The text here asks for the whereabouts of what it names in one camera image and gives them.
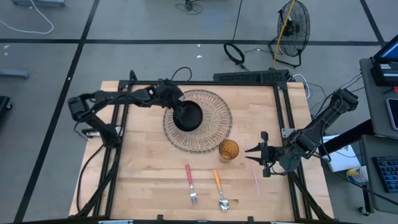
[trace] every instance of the wooden table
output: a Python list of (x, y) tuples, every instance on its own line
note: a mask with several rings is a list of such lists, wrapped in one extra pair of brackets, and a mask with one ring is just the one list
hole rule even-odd
[[(104, 91), (117, 91), (118, 82), (103, 82)], [(133, 90), (145, 86), (134, 86)], [(310, 121), (307, 99), (302, 83), (288, 83), (289, 96), (296, 128), (304, 128)], [(233, 115), (229, 139), (236, 141), (241, 152), (229, 164), (220, 163), (218, 152), (197, 155), (174, 148), (162, 128), (164, 109), (130, 106), (119, 164), (111, 218), (156, 219), (162, 214), (166, 220), (234, 220), (294, 221), (289, 185), (286, 176), (262, 177), (262, 167), (254, 163), (261, 194), (257, 192), (250, 160), (244, 158), (245, 139), (249, 147), (261, 141), (260, 132), (269, 133), (269, 145), (281, 146), (281, 136), (273, 87), (271, 86), (180, 86), (183, 91), (202, 89), (218, 94), (227, 102)], [(280, 92), (284, 121), (283, 94)], [(110, 123), (113, 106), (98, 113)], [(89, 139), (82, 164), (99, 148), (100, 138)], [(88, 165), (81, 187), (81, 206), (98, 186), (103, 162), (102, 150)], [(198, 205), (193, 206), (185, 165), (192, 170), (193, 184), (198, 194)], [(333, 217), (328, 189), (320, 161), (303, 159), (307, 189), (326, 214)], [(229, 199), (229, 211), (218, 206), (218, 190), (213, 178), (218, 169), (224, 196)], [(275, 171), (282, 168), (275, 165)], [(304, 217), (302, 197), (297, 189), (300, 214)], [(76, 192), (70, 214), (76, 214)], [(106, 200), (102, 200), (104, 213)]]

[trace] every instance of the white cable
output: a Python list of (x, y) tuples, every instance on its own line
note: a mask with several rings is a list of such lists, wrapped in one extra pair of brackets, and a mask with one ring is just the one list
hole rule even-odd
[(309, 99), (310, 96), (311, 96), (311, 93), (310, 93), (310, 88), (308, 87), (308, 83), (307, 83), (306, 79), (305, 79), (304, 76), (302, 76), (301, 74), (295, 74), (295, 75), (293, 76), (293, 78), (296, 77), (296, 76), (300, 76), (300, 77), (304, 80), (304, 83), (305, 83), (305, 85), (307, 86), (307, 93), (308, 93), (307, 99)]
[(36, 9), (36, 11), (40, 14), (40, 15), (42, 15), (42, 17), (47, 21), (47, 22), (49, 22), (49, 24), (51, 25), (51, 29), (48, 31), (48, 32), (37, 32), (37, 31), (28, 31), (28, 30), (20, 30), (20, 29), (16, 29), (16, 28), (13, 28), (13, 27), (11, 27), (11, 26), (9, 26), (9, 25), (7, 25), (5, 22), (3, 22), (2, 20), (0, 20), (0, 22), (2, 23), (2, 24), (4, 24), (6, 27), (8, 27), (8, 28), (10, 28), (10, 29), (12, 29), (12, 30), (15, 30), (15, 31), (18, 31), (18, 32), (25, 32), (25, 33), (30, 33), (30, 34), (49, 34), (49, 33), (51, 33), (51, 31), (54, 29), (54, 25), (37, 9), (37, 7), (36, 7), (36, 5), (35, 5), (35, 3), (33, 2), (33, 0), (30, 0), (30, 2), (32, 3), (32, 5), (33, 5), (33, 7), (35, 7), (35, 9)]

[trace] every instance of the pink chopstick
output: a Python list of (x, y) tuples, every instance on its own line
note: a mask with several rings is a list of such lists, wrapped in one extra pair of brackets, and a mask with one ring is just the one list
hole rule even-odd
[[(244, 140), (244, 141), (246, 143), (246, 150), (249, 150), (248, 140)], [(251, 165), (251, 170), (253, 171), (254, 180), (256, 181), (257, 191), (259, 192), (259, 195), (260, 195), (261, 193), (260, 193), (260, 188), (259, 188), (259, 182), (257, 181), (257, 175), (256, 175), (256, 172), (254, 171), (253, 161), (251, 159), (250, 159), (250, 165)]]

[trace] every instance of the yellow pole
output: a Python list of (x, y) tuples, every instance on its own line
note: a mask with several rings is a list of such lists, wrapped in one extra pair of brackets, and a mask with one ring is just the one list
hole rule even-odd
[(275, 67), (276, 56), (278, 55), (280, 40), (281, 40), (282, 34), (283, 34), (284, 30), (285, 30), (285, 26), (286, 26), (287, 20), (289, 19), (290, 13), (292, 13), (294, 2), (295, 2), (295, 0), (292, 0), (292, 4), (290, 5), (289, 12), (287, 13), (287, 16), (285, 18), (284, 25), (282, 26), (282, 29), (279, 32), (279, 37), (278, 37), (278, 42), (276, 43), (276, 50), (275, 50), (275, 55), (274, 55), (274, 62), (272, 63), (272, 68)]

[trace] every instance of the wicker placemat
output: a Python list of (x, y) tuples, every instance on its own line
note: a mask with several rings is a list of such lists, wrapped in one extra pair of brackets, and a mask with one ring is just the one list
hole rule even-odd
[(167, 139), (176, 148), (189, 153), (215, 150), (231, 132), (232, 115), (228, 105), (216, 93), (206, 90), (186, 91), (181, 100), (198, 103), (203, 112), (203, 121), (194, 131), (181, 131), (173, 122), (173, 109), (167, 109), (163, 117), (163, 129)]

